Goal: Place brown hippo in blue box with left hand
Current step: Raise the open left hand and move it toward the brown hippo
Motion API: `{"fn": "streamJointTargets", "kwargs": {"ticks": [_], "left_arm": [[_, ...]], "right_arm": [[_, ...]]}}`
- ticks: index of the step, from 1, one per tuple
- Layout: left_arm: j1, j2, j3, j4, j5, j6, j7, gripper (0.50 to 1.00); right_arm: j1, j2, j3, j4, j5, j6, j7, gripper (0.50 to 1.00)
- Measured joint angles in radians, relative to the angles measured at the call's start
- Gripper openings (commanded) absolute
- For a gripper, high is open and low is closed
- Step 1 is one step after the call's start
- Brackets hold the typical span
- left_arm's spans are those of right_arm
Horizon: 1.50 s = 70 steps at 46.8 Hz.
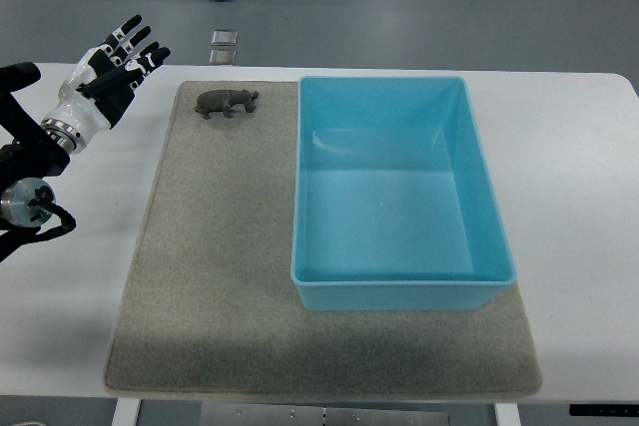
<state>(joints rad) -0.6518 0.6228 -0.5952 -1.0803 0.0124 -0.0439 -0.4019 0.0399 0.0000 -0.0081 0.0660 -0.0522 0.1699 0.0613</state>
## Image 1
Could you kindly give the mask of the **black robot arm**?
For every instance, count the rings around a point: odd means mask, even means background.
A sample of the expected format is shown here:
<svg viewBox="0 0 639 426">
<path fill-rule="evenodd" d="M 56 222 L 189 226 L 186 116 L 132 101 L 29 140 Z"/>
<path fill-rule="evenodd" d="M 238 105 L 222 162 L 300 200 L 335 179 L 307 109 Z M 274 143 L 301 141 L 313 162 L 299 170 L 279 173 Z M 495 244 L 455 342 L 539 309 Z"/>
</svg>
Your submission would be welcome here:
<svg viewBox="0 0 639 426">
<path fill-rule="evenodd" d="M 69 165 L 67 152 L 35 122 L 14 93 L 39 81 L 31 62 L 1 69 L 1 127 L 12 142 L 1 148 L 1 258 L 18 248 L 48 241 L 75 229 L 74 217 L 56 204 L 45 181 Z"/>
</svg>

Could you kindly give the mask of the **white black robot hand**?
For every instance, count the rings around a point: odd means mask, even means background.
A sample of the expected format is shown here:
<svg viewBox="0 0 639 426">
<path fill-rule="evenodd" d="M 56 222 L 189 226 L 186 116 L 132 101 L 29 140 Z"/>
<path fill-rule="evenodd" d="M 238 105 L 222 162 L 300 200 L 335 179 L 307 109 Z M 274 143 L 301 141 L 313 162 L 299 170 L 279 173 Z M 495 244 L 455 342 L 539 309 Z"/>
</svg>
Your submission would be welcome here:
<svg viewBox="0 0 639 426">
<path fill-rule="evenodd" d="M 59 89 L 59 103 L 41 123 L 67 154 L 82 152 L 100 132 L 113 129 L 144 80 L 171 51 L 149 43 L 149 26 L 135 15 L 79 60 Z"/>
</svg>

